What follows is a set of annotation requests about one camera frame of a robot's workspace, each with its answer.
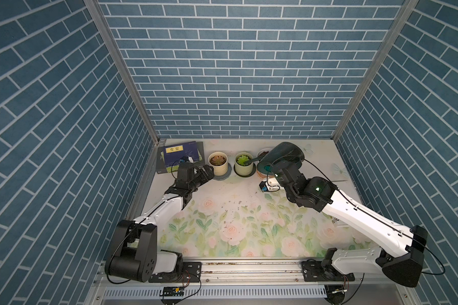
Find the dark green watering can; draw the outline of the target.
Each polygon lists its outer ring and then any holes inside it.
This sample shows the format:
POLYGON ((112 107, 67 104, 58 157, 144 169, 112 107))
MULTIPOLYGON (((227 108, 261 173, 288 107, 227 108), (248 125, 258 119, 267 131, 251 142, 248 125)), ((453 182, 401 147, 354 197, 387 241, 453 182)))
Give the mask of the dark green watering can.
POLYGON ((271 149, 267 154, 244 161, 243 165, 250 165, 257 162, 257 170, 265 175, 273 175, 273 168, 284 161, 294 163, 300 168, 304 161, 304 152, 291 142, 281 142, 271 149))

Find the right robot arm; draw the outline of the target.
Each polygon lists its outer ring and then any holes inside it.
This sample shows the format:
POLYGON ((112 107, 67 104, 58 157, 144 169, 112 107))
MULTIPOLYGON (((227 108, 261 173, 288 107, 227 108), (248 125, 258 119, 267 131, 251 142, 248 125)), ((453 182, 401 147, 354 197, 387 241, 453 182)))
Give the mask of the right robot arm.
POLYGON ((428 232, 422 226, 394 222, 350 198, 326 176, 308 179, 300 167, 279 161, 270 171, 291 203, 323 212, 375 242, 370 250, 335 250, 332 267, 339 273, 383 273, 404 287, 417 287, 422 275, 428 232))

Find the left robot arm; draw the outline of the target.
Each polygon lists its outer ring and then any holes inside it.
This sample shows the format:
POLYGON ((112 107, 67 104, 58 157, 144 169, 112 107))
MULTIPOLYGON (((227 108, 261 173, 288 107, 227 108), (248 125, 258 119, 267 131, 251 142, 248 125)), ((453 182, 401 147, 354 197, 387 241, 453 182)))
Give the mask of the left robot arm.
POLYGON ((107 253, 104 270, 108 280, 118 277, 124 283, 180 281, 184 275, 183 255, 158 249, 158 228, 181 212, 192 199, 192 193, 214 177, 210 165, 183 162, 174 184, 151 210, 133 220, 120 221, 107 253))

